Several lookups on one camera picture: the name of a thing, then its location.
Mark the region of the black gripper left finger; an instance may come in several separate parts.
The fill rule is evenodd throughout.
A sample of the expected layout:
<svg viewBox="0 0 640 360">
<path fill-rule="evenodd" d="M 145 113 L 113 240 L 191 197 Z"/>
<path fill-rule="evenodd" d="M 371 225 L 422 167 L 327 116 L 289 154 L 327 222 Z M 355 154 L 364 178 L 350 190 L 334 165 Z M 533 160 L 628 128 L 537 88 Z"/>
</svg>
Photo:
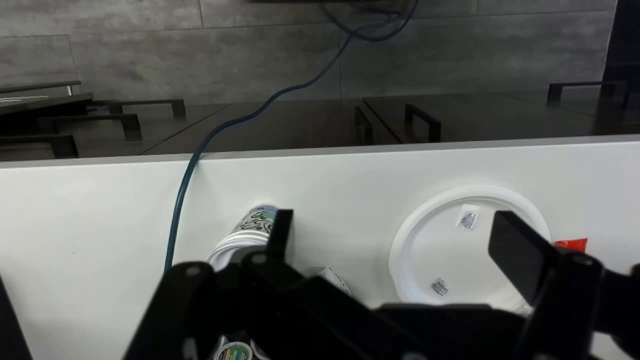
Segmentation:
<svg viewBox="0 0 640 360">
<path fill-rule="evenodd" d="M 275 224 L 273 224 L 273 232 L 268 235 L 268 243 L 267 243 L 267 253 L 271 257 L 277 260 L 285 260 L 287 257 L 287 245 L 289 245 L 289 235 L 292 229 L 292 220 L 294 220 L 294 212 L 292 209 L 278 209 Z"/>
</svg>

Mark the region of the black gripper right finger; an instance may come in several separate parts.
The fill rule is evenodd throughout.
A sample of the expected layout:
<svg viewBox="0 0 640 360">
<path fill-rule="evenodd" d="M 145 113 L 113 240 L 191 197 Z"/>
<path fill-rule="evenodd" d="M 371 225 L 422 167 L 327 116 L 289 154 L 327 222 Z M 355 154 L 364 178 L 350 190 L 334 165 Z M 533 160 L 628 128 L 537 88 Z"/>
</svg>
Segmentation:
<svg viewBox="0 0 640 360">
<path fill-rule="evenodd" d="M 510 209 L 495 214 L 488 253 L 529 305 L 538 302 L 561 257 L 557 245 Z"/>
</svg>

